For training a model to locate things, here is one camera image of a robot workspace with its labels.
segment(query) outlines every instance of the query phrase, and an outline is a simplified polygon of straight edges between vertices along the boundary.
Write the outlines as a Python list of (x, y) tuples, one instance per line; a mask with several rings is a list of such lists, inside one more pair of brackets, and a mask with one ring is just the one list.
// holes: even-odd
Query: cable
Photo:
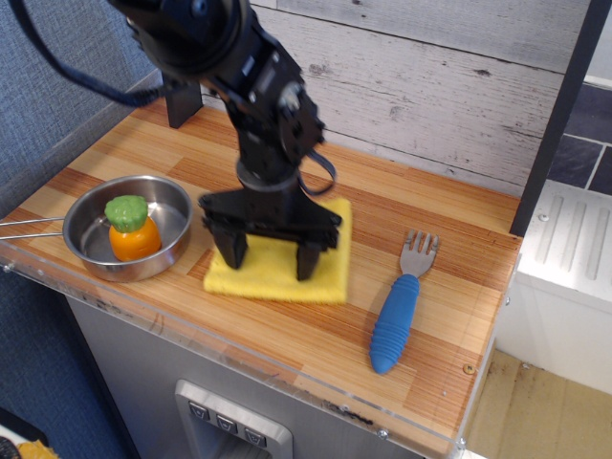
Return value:
[(38, 34), (38, 31), (36, 30), (36, 27), (28, 14), (28, 10), (24, 2), (22, 0), (9, 0), (9, 3), (11, 4), (11, 9), (15, 15), (15, 18), (19, 22), (19, 26), (38, 52), (56, 72), (78, 86), (89, 89), (90, 91), (109, 98), (114, 102), (128, 105), (130, 107), (145, 106), (158, 98), (165, 97), (166, 95), (183, 89), (186, 86), (185, 83), (170, 81), (167, 84), (157, 88), (124, 93), (123, 91), (120, 91), (106, 84), (105, 82), (94, 78), (93, 76), (84, 74), (80, 70), (74, 69), (57, 60)]

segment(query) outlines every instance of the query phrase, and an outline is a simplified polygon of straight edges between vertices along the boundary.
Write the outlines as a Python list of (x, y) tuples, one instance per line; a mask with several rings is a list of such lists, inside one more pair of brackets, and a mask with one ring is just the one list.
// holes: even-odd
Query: blue fork handle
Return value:
[(389, 371), (404, 351), (418, 296), (419, 279), (414, 275), (401, 275), (393, 283), (370, 343), (370, 361), (377, 373)]

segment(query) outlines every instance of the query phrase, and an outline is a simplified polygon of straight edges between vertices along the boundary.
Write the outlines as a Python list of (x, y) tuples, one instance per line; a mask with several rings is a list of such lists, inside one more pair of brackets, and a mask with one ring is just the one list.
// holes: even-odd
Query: sponge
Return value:
[(338, 198), (322, 206), (342, 217), (335, 249), (320, 254), (313, 275), (298, 281), (297, 244), (247, 235), (249, 248), (239, 270), (230, 268), (215, 248), (204, 290), (214, 294), (302, 303), (346, 302), (351, 253), (352, 213), (348, 200)]

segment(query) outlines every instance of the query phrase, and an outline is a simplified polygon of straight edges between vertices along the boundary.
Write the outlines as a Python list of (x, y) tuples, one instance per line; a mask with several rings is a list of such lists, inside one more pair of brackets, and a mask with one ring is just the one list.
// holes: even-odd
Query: white wooden wall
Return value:
[(589, 2), (252, 0), (328, 142), (514, 195)]

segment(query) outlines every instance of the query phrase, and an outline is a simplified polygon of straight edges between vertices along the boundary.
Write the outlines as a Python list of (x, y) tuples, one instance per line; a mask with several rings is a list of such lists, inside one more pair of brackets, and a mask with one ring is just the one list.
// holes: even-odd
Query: black cable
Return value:
[(311, 160), (313, 160), (315, 163), (323, 167), (323, 169), (325, 169), (325, 171), (332, 178), (332, 182), (328, 184), (327, 186), (325, 186), (324, 188), (311, 189), (304, 183), (304, 179), (302, 179), (301, 171), (298, 171), (297, 179), (299, 181), (299, 186), (304, 190), (304, 192), (310, 196), (320, 196), (321, 194), (325, 194), (327, 191), (332, 189), (334, 185), (336, 184), (336, 168), (334, 167), (331, 161), (329, 161), (327, 158), (325, 158), (320, 153), (317, 153), (315, 150), (310, 150), (310, 153), (308, 153), (307, 156)]
[(157, 88), (124, 93), (123, 91), (120, 91), (104, 83), (103, 81), (100, 81), (99, 79), (84, 74), (81, 71), (57, 60), (38, 34), (38, 31), (36, 30), (36, 27), (28, 14), (28, 10), (24, 2), (22, 0), (9, 0), (9, 3), (15, 18), (19, 22), (19, 26), (38, 52), (56, 72), (72, 81), (74, 84), (89, 89), (90, 91), (109, 98), (114, 102), (128, 105), (130, 107), (145, 106), (158, 98), (165, 97), (166, 95), (186, 86), (185, 83), (172, 81)]

